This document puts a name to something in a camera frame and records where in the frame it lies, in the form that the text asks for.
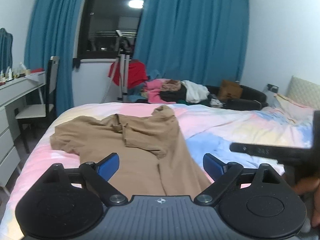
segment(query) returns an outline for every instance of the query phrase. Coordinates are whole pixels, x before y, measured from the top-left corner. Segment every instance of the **black sofa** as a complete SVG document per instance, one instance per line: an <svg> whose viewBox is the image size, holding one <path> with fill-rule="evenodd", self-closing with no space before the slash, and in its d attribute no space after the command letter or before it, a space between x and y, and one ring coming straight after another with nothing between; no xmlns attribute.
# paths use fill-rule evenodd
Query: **black sofa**
<svg viewBox="0 0 320 240"><path fill-rule="evenodd" d="M210 94L218 95L220 87L206 86ZM231 98L223 106L224 109L231 109L237 111L251 111L261 110L265 106L268 106L267 96L250 87L240 85L243 89L241 98Z"/></svg>

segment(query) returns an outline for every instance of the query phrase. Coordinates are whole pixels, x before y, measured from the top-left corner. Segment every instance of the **bedspread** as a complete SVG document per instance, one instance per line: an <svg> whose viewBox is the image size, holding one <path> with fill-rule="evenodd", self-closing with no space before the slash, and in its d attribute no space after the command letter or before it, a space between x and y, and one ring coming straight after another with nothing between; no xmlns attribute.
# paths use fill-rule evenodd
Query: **bedspread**
<svg viewBox="0 0 320 240"><path fill-rule="evenodd" d="M63 113L49 127L26 161L7 203L0 225L0 239L18 240L22 238L23 234L14 215L15 206L53 163L62 163L65 168L79 166L79 156L51 149L49 137L54 133L56 125L81 115L92 116L99 120L117 113L138 117L150 116L153 110L159 106L159 104L89 104L75 107ZM225 163L236 161L245 168L258 168L261 163L269 163L281 174L284 169L276 161L232 153L229 150L230 143L256 143L304 148L311 146L312 119L293 120L279 108L266 107L262 111L240 112L201 105L174 104L170 107L174 110L179 121L191 156L202 168L204 154L211 153Z"/></svg>

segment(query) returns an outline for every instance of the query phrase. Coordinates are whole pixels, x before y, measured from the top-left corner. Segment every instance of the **window sill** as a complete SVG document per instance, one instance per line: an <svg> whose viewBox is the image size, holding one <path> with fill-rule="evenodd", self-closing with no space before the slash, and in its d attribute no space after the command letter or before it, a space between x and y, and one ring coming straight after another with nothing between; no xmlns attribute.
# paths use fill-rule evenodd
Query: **window sill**
<svg viewBox="0 0 320 240"><path fill-rule="evenodd" d="M84 58L80 62L115 62L115 58Z"/></svg>

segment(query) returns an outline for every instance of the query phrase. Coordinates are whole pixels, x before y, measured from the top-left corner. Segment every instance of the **tufted headboard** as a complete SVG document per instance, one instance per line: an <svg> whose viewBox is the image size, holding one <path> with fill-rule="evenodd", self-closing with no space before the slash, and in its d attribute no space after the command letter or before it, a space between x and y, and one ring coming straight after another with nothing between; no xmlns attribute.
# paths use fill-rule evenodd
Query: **tufted headboard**
<svg viewBox="0 0 320 240"><path fill-rule="evenodd" d="M286 96L298 104L320 109L320 85L293 76Z"/></svg>

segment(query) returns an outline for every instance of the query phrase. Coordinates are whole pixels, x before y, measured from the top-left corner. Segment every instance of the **white desk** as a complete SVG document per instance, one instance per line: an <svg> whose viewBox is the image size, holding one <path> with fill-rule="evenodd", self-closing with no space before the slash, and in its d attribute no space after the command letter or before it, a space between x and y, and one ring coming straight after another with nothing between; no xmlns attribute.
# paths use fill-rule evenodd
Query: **white desk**
<svg viewBox="0 0 320 240"><path fill-rule="evenodd" d="M13 145L5 107L36 90L46 83L45 72L38 72L18 78L0 86L0 187L9 195L5 185L20 162L18 152Z"/></svg>

